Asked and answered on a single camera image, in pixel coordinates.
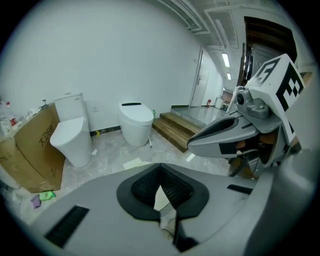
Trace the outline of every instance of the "tile floor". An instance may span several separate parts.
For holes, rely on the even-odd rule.
[[[61,189],[55,191],[56,197],[42,202],[41,207],[33,209],[30,199],[35,194],[23,188],[14,189],[7,200],[7,207],[18,218],[31,224],[39,214],[63,196],[89,180],[124,171],[123,164],[135,158],[143,162],[170,163],[196,171],[226,176],[229,171],[227,160],[194,156],[189,152],[182,153],[155,130],[151,130],[152,149],[149,143],[143,147],[132,147],[126,143],[121,131],[101,134],[92,137],[92,150],[97,149],[90,163],[83,168],[73,167],[65,160]]]
[[[226,113],[224,110],[213,106],[181,107],[171,109],[171,112],[185,118],[199,127],[204,127],[207,124],[210,124],[216,118],[221,117]]]

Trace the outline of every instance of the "cardboard box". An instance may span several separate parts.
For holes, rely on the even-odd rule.
[[[50,144],[58,123],[52,103],[0,141],[0,164],[29,192],[60,189],[65,156]]]

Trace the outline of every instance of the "bottle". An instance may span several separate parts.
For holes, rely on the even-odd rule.
[[[7,115],[7,107],[3,101],[0,101],[0,131],[3,136],[6,136],[13,130],[10,120]]]
[[[16,119],[16,116],[15,116],[15,113],[10,108],[10,102],[9,101],[6,103],[6,108],[7,108],[7,115],[8,115],[8,118],[10,120],[11,126],[12,126],[13,130],[16,130],[18,128],[17,119]]]

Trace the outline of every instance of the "doorframe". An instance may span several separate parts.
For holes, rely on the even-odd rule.
[[[195,91],[196,91],[196,87],[197,87],[198,76],[199,76],[200,67],[201,67],[201,62],[202,62],[203,52],[205,52],[205,54],[206,54],[207,56],[210,56],[210,55],[207,53],[207,51],[201,46],[201,47],[200,47],[199,56],[198,56],[198,63],[197,63],[196,71],[195,71],[193,88],[192,88],[192,91],[191,91],[191,96],[190,96],[188,108],[191,108],[191,103],[192,103],[192,100],[194,99],[194,95],[195,95]]]

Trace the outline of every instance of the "toilet tank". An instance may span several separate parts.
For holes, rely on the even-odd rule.
[[[66,93],[56,98],[54,103],[60,122],[82,117],[88,120],[82,92],[75,94],[71,94],[70,92]]]

